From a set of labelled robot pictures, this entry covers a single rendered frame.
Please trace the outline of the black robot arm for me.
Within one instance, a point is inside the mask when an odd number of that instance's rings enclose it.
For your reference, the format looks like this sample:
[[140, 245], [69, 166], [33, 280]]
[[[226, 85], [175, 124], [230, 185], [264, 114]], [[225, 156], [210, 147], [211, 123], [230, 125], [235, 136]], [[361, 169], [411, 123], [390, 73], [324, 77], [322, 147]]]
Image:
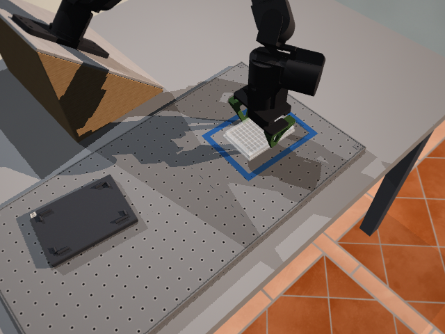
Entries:
[[[325, 57], [322, 53], [285, 44], [295, 31], [289, 1], [251, 1], [259, 31], [256, 41], [265, 47], [250, 52], [250, 83], [258, 88], [271, 88], [280, 81], [275, 88], [273, 109], [287, 101], [288, 90], [315, 96]], [[119, 2], [121, 0], [62, 0], [49, 26], [16, 14], [11, 20], [35, 37], [108, 58], [109, 53], [84, 38], [84, 34], [93, 16], [91, 11], [110, 10]]]

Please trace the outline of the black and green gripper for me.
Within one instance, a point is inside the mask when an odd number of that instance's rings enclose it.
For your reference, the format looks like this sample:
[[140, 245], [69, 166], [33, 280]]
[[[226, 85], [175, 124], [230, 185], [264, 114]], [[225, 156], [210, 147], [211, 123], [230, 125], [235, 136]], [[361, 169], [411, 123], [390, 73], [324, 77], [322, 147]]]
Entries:
[[[286, 116], [291, 112], [291, 105], [287, 102], [273, 109], [275, 88], [279, 82], [271, 88], [258, 88], [253, 86], [248, 80], [248, 85], [234, 92], [234, 96], [228, 99], [229, 104], [241, 121], [250, 118], [264, 130], [271, 148], [277, 144], [282, 135], [296, 122], [290, 115], [275, 121], [280, 116]], [[245, 116], [240, 109], [241, 105], [247, 107]]]

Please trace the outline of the white well plate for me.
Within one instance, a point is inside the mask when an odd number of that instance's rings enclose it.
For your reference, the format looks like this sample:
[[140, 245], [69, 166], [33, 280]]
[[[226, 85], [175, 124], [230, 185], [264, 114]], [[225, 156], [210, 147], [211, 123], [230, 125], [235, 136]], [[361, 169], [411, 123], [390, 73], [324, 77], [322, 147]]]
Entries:
[[[295, 131], [292, 125], [278, 141]], [[270, 148], [264, 130], [250, 118], [245, 119], [231, 129], [223, 137], [233, 145], [248, 161], [251, 161]]]

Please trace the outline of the blue tape rectangle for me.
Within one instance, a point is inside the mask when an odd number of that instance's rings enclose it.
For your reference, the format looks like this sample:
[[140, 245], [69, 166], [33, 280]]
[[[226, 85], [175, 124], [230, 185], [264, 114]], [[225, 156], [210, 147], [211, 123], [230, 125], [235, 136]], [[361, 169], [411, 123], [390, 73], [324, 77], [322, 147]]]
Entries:
[[230, 118], [229, 120], [225, 121], [224, 123], [218, 125], [217, 127], [213, 128], [209, 132], [202, 135], [202, 137], [210, 144], [212, 145], [247, 181], [250, 181], [252, 178], [266, 170], [268, 167], [272, 166], [274, 163], [279, 161], [281, 158], [285, 157], [287, 154], [301, 146], [303, 143], [317, 135], [317, 132], [315, 132], [311, 127], [309, 127], [307, 124], [305, 124], [301, 119], [299, 119], [297, 116], [295, 116], [292, 112], [289, 114], [293, 118], [295, 118], [296, 122], [303, 127], [305, 130], [307, 130], [309, 133], [302, 137], [299, 141], [295, 142], [293, 145], [289, 146], [287, 149], [280, 152], [278, 155], [252, 171], [250, 174], [244, 170], [229, 154], [227, 154], [210, 136], [215, 134], [216, 132], [220, 131], [224, 127], [230, 125], [234, 121], [238, 120], [238, 115], [235, 115], [234, 117]]

